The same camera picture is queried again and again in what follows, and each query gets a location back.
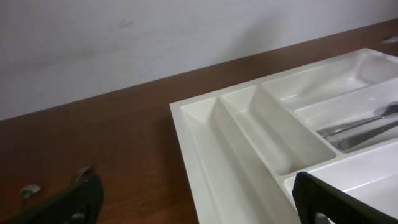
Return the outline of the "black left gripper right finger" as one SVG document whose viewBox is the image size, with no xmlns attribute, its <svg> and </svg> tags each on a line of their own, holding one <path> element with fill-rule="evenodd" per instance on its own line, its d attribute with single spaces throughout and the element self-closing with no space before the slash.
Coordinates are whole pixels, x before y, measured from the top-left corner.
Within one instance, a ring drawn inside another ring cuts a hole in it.
<svg viewBox="0 0 398 224">
<path fill-rule="evenodd" d="M 355 199 L 308 172 L 296 174 L 292 196 L 302 223 L 397 224 L 396 218 Z"/>
</svg>

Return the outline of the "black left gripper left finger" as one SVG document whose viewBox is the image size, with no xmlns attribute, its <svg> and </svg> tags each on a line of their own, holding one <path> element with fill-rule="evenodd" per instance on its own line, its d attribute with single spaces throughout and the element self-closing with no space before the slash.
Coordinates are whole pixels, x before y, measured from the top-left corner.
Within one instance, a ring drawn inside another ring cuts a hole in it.
<svg viewBox="0 0 398 224">
<path fill-rule="evenodd" d="M 31 208 L 3 224 L 95 224 L 101 213 L 104 189 L 100 176 L 91 175 L 69 189 Z"/>
</svg>

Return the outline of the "metal fork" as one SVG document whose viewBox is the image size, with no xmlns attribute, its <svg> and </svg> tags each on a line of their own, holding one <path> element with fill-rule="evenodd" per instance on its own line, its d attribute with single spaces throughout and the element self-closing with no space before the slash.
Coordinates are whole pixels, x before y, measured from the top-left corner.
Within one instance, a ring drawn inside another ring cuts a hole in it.
<svg viewBox="0 0 398 224">
<path fill-rule="evenodd" d="M 358 126 L 371 123 L 373 121 L 378 121 L 380 119 L 386 118 L 388 116 L 397 114 L 397 102 L 392 102 L 388 104 L 379 115 L 375 115 L 370 118 L 365 118 L 357 121 L 352 121 L 350 123 L 339 124 L 336 126 L 332 126 L 329 128 L 318 130 L 317 133 L 320 134 L 323 138 L 329 138 L 336 134 L 342 133 L 344 131 L 356 128 Z"/>
<path fill-rule="evenodd" d="M 385 124 L 384 126 L 380 126 L 378 128 L 374 128 L 374 129 L 344 138 L 338 143 L 337 148 L 341 151 L 351 149 L 352 147 L 355 147 L 355 146 L 367 141 L 368 139 L 376 137 L 392 128 L 395 128 L 396 126 L 397 126 L 397 121 L 394 121 L 392 123 Z"/>
</svg>

